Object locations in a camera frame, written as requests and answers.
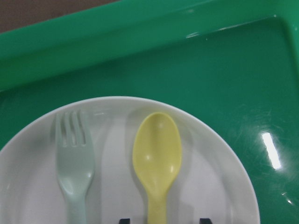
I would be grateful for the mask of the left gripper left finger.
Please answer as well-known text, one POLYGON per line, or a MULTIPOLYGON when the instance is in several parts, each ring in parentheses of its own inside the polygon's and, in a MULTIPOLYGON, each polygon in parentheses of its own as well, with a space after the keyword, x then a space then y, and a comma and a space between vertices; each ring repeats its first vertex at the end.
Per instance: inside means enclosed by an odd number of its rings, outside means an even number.
POLYGON ((130 219, 129 218, 121 218, 119 220, 119 224, 130 224, 130 219))

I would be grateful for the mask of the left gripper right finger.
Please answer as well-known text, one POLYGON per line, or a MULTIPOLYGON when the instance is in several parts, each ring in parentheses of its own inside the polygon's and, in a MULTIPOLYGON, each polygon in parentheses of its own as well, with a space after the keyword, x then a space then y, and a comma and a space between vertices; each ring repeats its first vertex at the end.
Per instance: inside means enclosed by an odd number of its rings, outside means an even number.
POLYGON ((199 224, 212 224, 212 221, 209 218, 200 218, 199 224))

